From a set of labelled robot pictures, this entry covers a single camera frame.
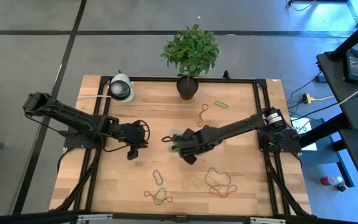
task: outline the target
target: concrete floor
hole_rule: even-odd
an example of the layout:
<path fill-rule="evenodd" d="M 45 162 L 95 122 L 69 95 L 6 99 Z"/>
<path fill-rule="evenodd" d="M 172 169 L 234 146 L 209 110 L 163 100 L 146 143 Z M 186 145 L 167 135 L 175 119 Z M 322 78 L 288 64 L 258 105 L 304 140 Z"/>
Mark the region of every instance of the concrete floor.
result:
<path fill-rule="evenodd" d="M 352 1 L 358 15 L 358 1 Z M 298 7 L 307 3 L 297 3 Z M 80 0 L 0 0 L 0 29 L 71 30 Z M 318 3 L 296 12 L 285 0 L 197 1 L 88 1 L 80 30 L 177 30 L 199 23 L 211 30 L 350 31 L 352 14 L 344 3 Z M 165 35 L 77 36 L 58 99 L 74 106 L 83 75 L 175 75 L 159 57 Z M 327 37 L 216 36 L 220 56 L 208 76 L 279 78 L 285 94 L 318 73 L 316 54 L 335 49 L 344 39 Z M 8 214 L 38 126 L 24 118 L 21 106 L 28 93 L 49 92 L 62 61 L 68 36 L 0 36 L 0 215 Z M 327 84 L 311 83 L 294 95 L 332 95 Z M 301 105 L 299 114 L 329 105 L 326 100 Z M 320 118 L 328 114 L 315 113 Z M 57 122 L 50 124 L 65 127 Z M 47 211 L 56 179 L 56 164 L 63 138 L 48 131 L 24 206 L 25 213 Z M 338 174 L 335 164 L 304 168 L 304 177 L 315 215 L 358 222 L 358 173 L 344 155 L 356 187 L 338 192 L 316 184 L 321 176 Z"/>

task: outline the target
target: red rubber band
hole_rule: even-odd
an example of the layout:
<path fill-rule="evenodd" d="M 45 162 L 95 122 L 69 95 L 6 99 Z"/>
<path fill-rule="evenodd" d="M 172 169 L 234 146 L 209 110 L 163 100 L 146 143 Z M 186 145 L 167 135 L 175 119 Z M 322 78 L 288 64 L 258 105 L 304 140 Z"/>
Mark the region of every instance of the red rubber band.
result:
<path fill-rule="evenodd" d="M 236 187 L 236 189 L 235 189 L 235 190 L 232 190 L 232 191 L 229 191 L 229 189 L 230 189 L 231 187 Z M 217 195 L 217 196 L 219 196 L 219 197 L 221 197 L 221 198 L 226 198 L 227 196 L 229 196 L 229 194 L 230 194 L 231 192 L 236 192 L 237 190 L 238 190 L 237 185 L 232 184 L 232 185 L 230 185 L 230 186 L 227 188 L 227 192 L 226 192 L 225 194 L 221 194 L 221 193 L 220 193 L 218 190 L 216 190 L 216 188 L 214 188 L 214 187 L 211 187 L 211 188 L 209 189 L 209 193 L 210 193 L 210 194 L 213 194 L 213 195 Z"/>
<path fill-rule="evenodd" d="M 145 192 L 144 192 L 144 197 L 148 197 L 148 196 L 151 196 L 151 197 L 153 198 L 153 202 L 154 202 L 154 204 L 156 204 L 156 205 L 161 205 L 161 204 L 164 203 L 164 201 L 167 201 L 167 202 L 169 202 L 169 203 L 173 202 L 173 197 L 171 197 L 171 196 L 168 196 L 168 197 L 166 197 L 166 198 L 164 198 L 164 199 L 161 198 L 161 199 L 159 199 L 159 200 L 162 200 L 161 202 L 156 202 L 154 195 L 152 195 L 149 191 L 145 191 Z"/>
<path fill-rule="evenodd" d="M 205 104 L 205 103 L 201 107 L 203 110 L 198 115 L 199 121 L 197 123 L 197 127 L 202 127 L 204 125 L 204 120 L 203 120 L 202 114 L 209 108 L 208 104 Z"/>

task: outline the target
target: wooden table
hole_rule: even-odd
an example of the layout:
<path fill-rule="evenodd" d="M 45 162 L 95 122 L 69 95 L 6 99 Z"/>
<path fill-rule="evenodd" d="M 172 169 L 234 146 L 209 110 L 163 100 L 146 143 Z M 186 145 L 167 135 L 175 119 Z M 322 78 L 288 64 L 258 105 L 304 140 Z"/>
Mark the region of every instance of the wooden table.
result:
<path fill-rule="evenodd" d="M 79 95 L 96 95 L 100 76 L 84 76 Z M 280 108 L 287 121 L 288 108 L 280 80 L 267 80 L 270 103 Z M 259 151 L 256 131 L 225 140 L 214 150 L 199 156 L 194 165 L 187 164 L 177 153 L 168 151 L 169 144 L 161 139 L 186 128 L 196 126 L 201 105 L 209 105 L 203 113 L 204 124 L 224 126 L 256 113 L 253 87 L 244 83 L 200 83 L 192 100 L 179 97 L 175 82 L 135 82 L 135 97 L 130 103 L 111 100 L 109 115 L 120 123 L 146 121 L 151 129 L 149 148 L 139 149 L 139 157 L 126 159 L 128 148 L 116 152 L 102 151 L 91 206 L 92 212 L 153 213 L 187 215 L 240 215 L 270 216 L 272 209 L 263 155 Z M 260 99 L 263 105 L 263 94 Z M 103 112 L 102 100 L 99 113 Z M 222 109 L 216 100 L 229 105 Z M 76 108 L 93 113 L 95 98 L 78 99 Z M 106 149 L 121 143 L 109 138 Z M 77 184 L 83 161 L 84 149 L 75 149 L 62 160 L 50 208 L 59 206 Z M 309 200 L 299 161 L 289 153 L 281 153 L 285 183 L 296 201 L 310 212 Z M 228 198 L 211 195 L 204 183 L 210 167 L 227 172 L 238 191 Z M 152 172 L 159 170 L 164 182 L 156 185 Z M 222 176 L 213 176 L 220 181 Z M 155 193 L 165 187 L 173 202 L 155 205 L 146 190 Z M 280 191 L 276 188 L 278 209 L 283 213 Z M 80 208 L 85 207 L 87 190 L 84 190 Z"/>

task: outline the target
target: green leaves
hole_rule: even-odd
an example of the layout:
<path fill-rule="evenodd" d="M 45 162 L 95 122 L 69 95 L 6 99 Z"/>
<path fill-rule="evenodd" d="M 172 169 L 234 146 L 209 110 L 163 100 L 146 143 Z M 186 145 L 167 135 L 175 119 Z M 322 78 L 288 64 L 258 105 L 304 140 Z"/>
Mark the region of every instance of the green leaves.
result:
<path fill-rule="evenodd" d="M 213 32 L 205 32 L 198 24 L 192 28 L 178 31 L 172 41 L 167 41 L 160 57 L 167 60 L 167 66 L 174 64 L 179 66 L 179 72 L 187 72 L 192 77 L 197 77 L 201 72 L 205 74 L 215 67 L 219 55 L 218 44 L 214 43 Z"/>

